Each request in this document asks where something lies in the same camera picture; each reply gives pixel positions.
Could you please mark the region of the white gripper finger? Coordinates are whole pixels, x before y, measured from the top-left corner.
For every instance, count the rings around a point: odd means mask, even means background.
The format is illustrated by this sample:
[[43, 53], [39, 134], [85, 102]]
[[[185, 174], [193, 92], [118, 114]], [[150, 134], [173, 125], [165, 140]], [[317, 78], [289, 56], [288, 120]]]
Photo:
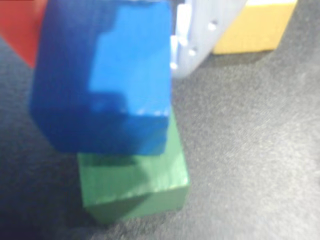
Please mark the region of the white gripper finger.
[[176, 4], [170, 37], [173, 79], [190, 75], [208, 57], [246, 5], [245, 0], [185, 0]]

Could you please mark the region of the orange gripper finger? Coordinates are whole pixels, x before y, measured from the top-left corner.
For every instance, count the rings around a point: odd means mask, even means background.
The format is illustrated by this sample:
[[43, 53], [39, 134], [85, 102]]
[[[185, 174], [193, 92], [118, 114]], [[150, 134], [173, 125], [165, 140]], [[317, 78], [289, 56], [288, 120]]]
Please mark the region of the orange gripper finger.
[[31, 68], [36, 64], [46, 0], [2, 0], [0, 36]]

